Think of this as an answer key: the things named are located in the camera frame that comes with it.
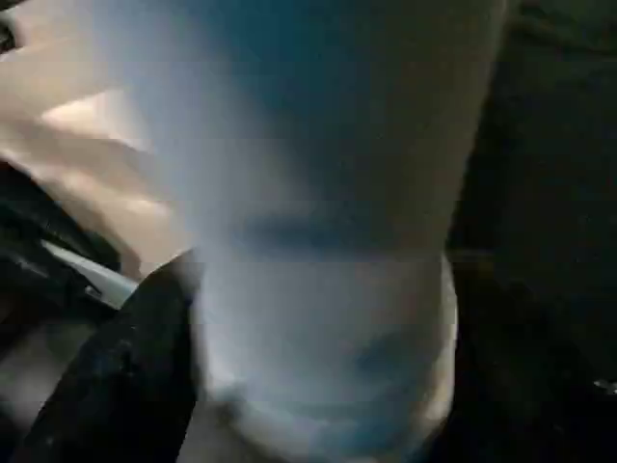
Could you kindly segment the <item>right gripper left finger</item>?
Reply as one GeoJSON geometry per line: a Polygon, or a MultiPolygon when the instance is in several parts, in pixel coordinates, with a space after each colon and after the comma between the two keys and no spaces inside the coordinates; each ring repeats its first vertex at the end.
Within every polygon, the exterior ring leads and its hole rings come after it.
{"type": "Polygon", "coordinates": [[[80,348],[13,462],[174,462],[195,403],[190,311],[203,265],[148,274],[80,348]]]}

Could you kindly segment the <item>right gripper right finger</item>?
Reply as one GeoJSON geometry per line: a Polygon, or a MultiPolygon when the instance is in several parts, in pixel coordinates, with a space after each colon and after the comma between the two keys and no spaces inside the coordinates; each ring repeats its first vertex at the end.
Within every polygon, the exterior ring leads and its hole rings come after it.
{"type": "Polygon", "coordinates": [[[613,462],[616,320],[580,332],[482,259],[452,263],[458,297],[452,410],[437,462],[613,462]]]}

